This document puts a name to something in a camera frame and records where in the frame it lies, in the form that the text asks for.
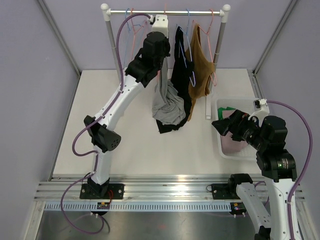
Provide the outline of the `pink tank top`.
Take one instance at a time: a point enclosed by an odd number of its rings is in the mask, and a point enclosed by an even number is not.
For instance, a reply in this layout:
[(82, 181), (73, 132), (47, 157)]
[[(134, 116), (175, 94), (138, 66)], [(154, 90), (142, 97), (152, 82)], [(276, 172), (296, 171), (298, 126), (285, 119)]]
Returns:
[(235, 141), (231, 138), (231, 132), (228, 132), (226, 136), (221, 136), (221, 150), (225, 155), (230, 155), (240, 152), (248, 144), (245, 141)]

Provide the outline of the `green tank top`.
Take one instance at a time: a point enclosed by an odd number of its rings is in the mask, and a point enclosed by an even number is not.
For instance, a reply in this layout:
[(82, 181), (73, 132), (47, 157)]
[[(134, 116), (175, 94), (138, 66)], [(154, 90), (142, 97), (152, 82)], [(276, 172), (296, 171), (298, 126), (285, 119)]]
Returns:
[(220, 107), (217, 110), (218, 120), (223, 120), (228, 118), (236, 109), (233, 107)]

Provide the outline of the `grey tank top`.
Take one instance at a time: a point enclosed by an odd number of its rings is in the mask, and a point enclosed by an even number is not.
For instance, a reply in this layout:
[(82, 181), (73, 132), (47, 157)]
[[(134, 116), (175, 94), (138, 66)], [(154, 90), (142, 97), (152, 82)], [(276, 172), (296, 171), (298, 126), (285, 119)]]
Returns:
[(163, 60), (152, 101), (152, 117), (163, 125), (178, 125), (185, 117), (184, 100), (168, 80), (168, 60)]

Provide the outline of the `light blue hanger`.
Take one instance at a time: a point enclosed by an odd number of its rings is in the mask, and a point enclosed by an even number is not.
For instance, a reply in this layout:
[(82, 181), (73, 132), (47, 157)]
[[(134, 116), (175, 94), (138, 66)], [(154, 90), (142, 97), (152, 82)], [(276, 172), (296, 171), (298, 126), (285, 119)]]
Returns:
[[(124, 14), (124, 18), (127, 18), (127, 15), (129, 14), (130, 8), (127, 8)], [(129, 21), (126, 22), (126, 27), (127, 27), (127, 33), (126, 33), (126, 38), (125, 38), (125, 49), (124, 49), (124, 56), (123, 56), (123, 68), (126, 67), (126, 60), (127, 60), (127, 52), (128, 52), (128, 42), (131, 34), (131, 27), (129, 25)]]

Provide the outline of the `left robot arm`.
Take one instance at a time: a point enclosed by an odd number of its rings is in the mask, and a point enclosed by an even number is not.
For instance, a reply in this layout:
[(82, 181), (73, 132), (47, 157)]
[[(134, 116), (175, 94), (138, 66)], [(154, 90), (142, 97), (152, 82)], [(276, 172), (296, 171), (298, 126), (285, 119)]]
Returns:
[(120, 117), (133, 99), (154, 79), (170, 55), (169, 38), (159, 31), (147, 34), (142, 48), (128, 64), (117, 91), (93, 117), (86, 116), (84, 124), (93, 144), (94, 164), (86, 186), (97, 199), (108, 194), (112, 152), (121, 142), (115, 132)]

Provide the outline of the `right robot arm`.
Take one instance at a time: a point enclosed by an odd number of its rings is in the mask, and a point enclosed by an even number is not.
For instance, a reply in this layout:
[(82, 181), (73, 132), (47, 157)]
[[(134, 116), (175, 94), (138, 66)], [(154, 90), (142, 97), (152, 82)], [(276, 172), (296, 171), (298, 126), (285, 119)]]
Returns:
[(235, 110), (229, 117), (211, 123), (221, 136), (245, 141), (256, 150), (256, 162), (264, 177), (269, 197), (267, 210), (247, 173), (232, 174), (227, 193), (240, 198), (253, 223), (256, 240), (300, 240), (296, 203), (290, 191), (296, 179), (296, 162), (285, 149), (286, 122), (268, 115), (255, 122), (247, 113)]

